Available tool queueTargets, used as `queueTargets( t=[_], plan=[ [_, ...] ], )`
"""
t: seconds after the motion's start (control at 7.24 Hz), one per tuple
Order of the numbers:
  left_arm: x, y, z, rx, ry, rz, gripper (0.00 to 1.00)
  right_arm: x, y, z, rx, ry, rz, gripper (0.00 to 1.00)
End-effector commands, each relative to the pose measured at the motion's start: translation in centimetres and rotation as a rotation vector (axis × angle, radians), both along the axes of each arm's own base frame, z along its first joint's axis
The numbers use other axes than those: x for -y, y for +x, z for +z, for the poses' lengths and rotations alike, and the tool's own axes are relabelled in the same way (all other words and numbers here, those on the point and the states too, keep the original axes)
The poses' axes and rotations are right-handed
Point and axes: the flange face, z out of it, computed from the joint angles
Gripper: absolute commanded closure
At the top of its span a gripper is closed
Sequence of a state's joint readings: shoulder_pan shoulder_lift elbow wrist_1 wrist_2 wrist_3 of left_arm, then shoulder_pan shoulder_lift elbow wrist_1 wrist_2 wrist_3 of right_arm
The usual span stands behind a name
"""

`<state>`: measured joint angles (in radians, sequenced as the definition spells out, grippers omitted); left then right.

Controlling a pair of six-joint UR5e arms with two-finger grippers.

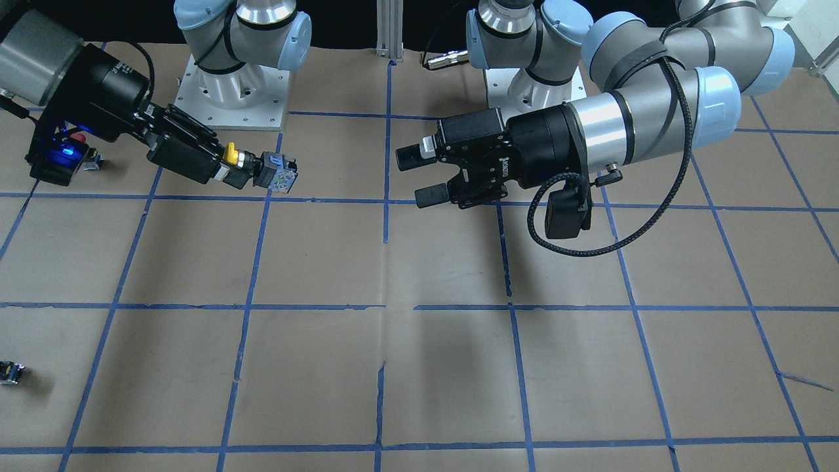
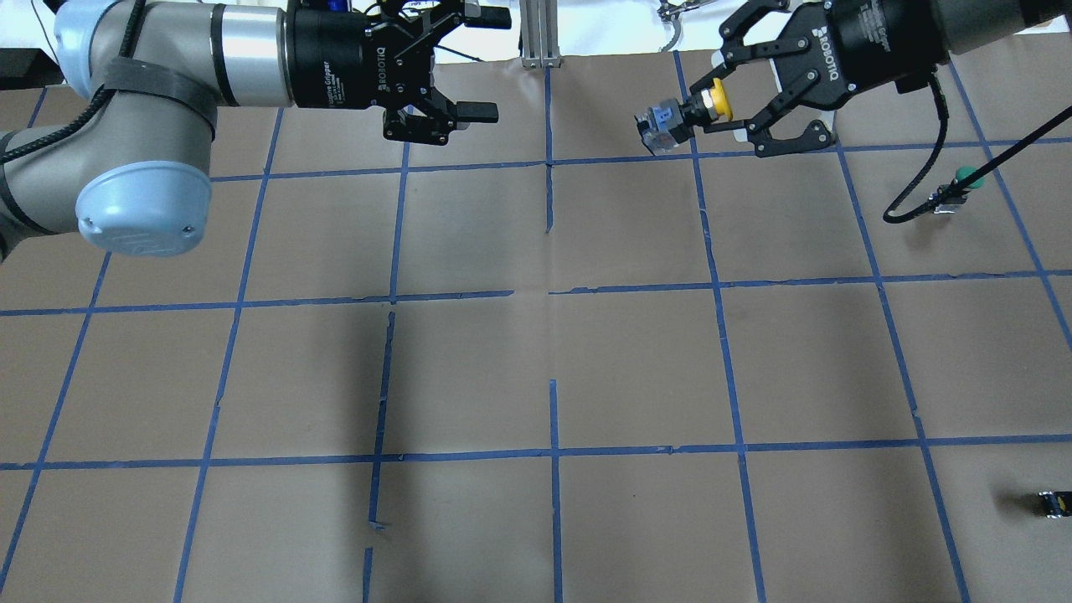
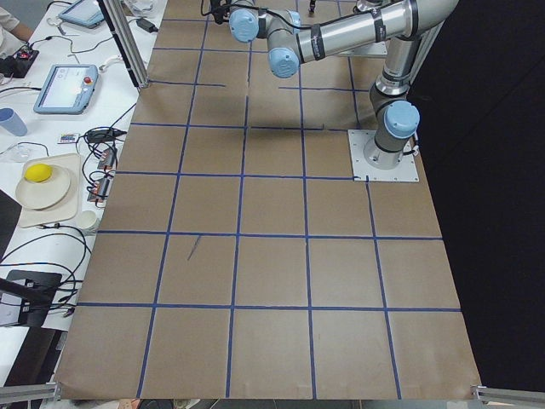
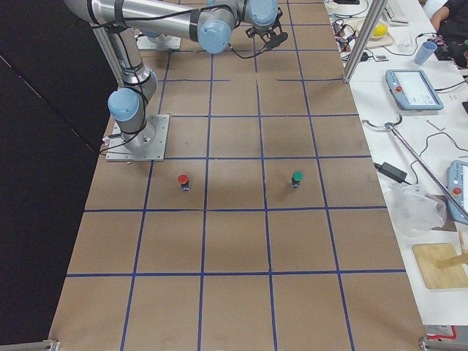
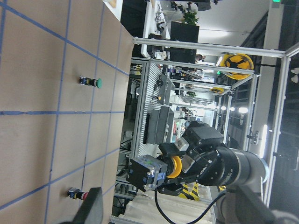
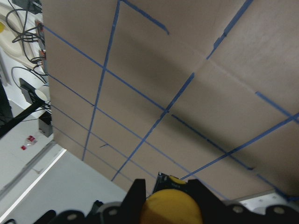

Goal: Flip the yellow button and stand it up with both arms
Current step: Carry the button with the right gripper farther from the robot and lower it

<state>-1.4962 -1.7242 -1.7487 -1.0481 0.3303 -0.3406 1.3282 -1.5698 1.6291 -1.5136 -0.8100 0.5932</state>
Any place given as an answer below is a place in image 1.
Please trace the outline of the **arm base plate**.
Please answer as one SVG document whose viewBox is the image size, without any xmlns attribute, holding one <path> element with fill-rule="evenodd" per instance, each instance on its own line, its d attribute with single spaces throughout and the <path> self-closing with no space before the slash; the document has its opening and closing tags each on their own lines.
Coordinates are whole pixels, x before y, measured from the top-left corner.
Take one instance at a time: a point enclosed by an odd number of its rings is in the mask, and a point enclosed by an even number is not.
<svg viewBox="0 0 839 472">
<path fill-rule="evenodd" d="M 486 99 L 489 108 L 499 108 L 503 120 L 587 97 L 581 70 L 563 85 L 537 83 L 525 69 L 486 69 Z"/>
<path fill-rule="evenodd" d="M 254 64 L 213 75 L 201 71 L 190 56 L 174 105 L 214 130 L 281 131 L 291 76 Z"/>
</svg>

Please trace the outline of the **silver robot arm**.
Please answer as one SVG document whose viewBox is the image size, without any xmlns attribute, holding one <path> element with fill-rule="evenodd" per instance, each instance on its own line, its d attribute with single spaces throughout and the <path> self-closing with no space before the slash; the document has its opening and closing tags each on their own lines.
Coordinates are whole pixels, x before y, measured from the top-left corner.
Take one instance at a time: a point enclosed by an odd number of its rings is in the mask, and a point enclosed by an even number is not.
<svg viewBox="0 0 839 472">
<path fill-rule="evenodd" d="M 174 15 L 191 47 L 195 89 L 208 105 L 202 119 L 155 104 L 153 75 L 87 44 L 33 1 L 2 2 L 2 108 L 29 119 L 15 96 L 43 108 L 25 155 L 33 179 L 68 186 L 94 156 L 78 137 L 89 132 L 107 142 L 132 136 L 149 147 L 151 163 L 201 184 L 290 191 L 298 175 L 293 159 L 223 144 L 209 120 L 234 109 L 253 119 L 258 104 L 280 104 L 267 73 L 278 81 L 305 63 L 311 18 L 294 1 L 177 1 Z"/>
<path fill-rule="evenodd" d="M 551 107 L 473 111 L 396 152 L 399 170 L 457 165 L 448 182 L 416 191 L 419 207 L 461 208 L 507 196 L 506 183 L 541 186 L 557 174 L 602 172 L 725 140 L 742 97 L 776 89 L 795 44 L 763 25 L 752 1 L 678 1 L 674 29 L 631 12 L 593 20 L 575 1 L 480 1 L 467 13 L 477 69 L 518 69 L 531 83 L 569 87 L 579 65 L 599 92 Z"/>
</svg>

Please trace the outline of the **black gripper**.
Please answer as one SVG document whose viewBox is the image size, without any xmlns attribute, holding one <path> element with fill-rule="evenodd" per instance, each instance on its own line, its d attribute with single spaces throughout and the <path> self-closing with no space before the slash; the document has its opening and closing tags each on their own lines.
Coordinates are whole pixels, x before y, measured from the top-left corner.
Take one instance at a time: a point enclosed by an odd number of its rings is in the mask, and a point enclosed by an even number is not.
<svg viewBox="0 0 839 472">
<path fill-rule="evenodd" d="M 506 182 L 540 186 L 557 174 L 582 174 L 587 168 L 579 147 L 581 134 L 568 104 L 531 111 L 504 121 L 499 108 L 444 117 L 437 133 L 418 144 L 396 149 L 400 171 L 433 163 L 456 165 L 446 183 L 414 192 L 416 206 L 442 204 L 460 209 L 507 196 Z"/>
<path fill-rule="evenodd" d="M 207 184 L 222 167 L 218 135 L 176 105 L 154 104 L 149 89 L 132 66 L 84 45 L 46 106 L 46 129 L 71 123 L 107 142 L 131 135 L 149 146 L 151 163 Z"/>
</svg>

